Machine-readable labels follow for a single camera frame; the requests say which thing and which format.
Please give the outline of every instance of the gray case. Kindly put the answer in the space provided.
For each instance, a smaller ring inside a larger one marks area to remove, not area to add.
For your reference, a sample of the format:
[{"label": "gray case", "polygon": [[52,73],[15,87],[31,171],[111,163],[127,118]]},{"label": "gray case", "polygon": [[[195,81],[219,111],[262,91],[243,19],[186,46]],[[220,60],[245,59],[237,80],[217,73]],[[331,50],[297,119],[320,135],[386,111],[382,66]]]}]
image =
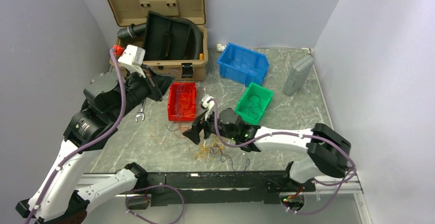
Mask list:
[{"label": "gray case", "polygon": [[314,59],[311,55],[308,55],[291,66],[290,73],[284,85],[284,94],[288,96],[294,94],[304,84],[313,65]]}]

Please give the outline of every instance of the red plastic basket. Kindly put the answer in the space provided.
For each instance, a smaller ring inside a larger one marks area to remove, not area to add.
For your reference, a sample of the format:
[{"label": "red plastic basket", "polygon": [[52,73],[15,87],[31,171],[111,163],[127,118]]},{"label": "red plastic basket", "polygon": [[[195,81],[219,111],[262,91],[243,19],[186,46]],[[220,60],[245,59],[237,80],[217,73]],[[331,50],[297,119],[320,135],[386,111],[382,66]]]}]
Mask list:
[{"label": "red plastic basket", "polygon": [[174,82],[169,90],[168,119],[193,121],[196,117],[196,84]]}]

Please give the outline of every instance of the green plastic basket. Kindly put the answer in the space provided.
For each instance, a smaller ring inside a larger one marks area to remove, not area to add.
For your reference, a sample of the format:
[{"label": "green plastic basket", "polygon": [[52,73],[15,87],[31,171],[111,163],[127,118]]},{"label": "green plastic basket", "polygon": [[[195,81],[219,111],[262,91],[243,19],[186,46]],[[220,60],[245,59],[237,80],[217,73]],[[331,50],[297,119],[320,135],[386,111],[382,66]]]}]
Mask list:
[{"label": "green plastic basket", "polygon": [[237,103],[235,112],[247,123],[258,125],[272,97],[272,91],[251,82]]}]

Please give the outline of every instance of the open case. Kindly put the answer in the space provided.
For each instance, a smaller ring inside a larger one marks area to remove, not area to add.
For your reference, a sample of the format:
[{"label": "open case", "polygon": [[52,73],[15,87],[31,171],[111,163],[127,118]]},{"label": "open case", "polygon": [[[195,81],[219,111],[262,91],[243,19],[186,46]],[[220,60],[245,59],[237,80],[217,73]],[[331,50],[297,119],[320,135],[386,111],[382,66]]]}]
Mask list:
[{"label": "open case", "polygon": [[[205,64],[208,61],[207,52],[207,29],[206,23],[205,0],[107,0],[113,11],[116,23],[120,27],[127,27],[131,24],[141,24],[147,22],[149,11],[172,18],[186,18],[194,22],[203,36],[203,54],[204,59],[180,59],[180,60],[146,60],[144,64],[148,65],[153,71],[160,74],[169,74],[171,70],[177,70],[183,76],[183,80],[204,80]],[[116,44],[122,47],[135,45],[143,47],[144,34],[136,38],[116,39]],[[177,80],[180,76],[175,71],[170,74],[174,75]]]}]

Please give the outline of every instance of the case latch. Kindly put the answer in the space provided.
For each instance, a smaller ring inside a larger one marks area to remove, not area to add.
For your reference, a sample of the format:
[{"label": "case latch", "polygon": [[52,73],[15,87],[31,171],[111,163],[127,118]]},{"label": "case latch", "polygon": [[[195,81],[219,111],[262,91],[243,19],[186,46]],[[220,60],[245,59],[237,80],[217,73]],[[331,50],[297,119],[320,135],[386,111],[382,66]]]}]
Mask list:
[{"label": "case latch", "polygon": [[181,64],[181,78],[192,78],[193,77],[193,64],[183,63]]}]

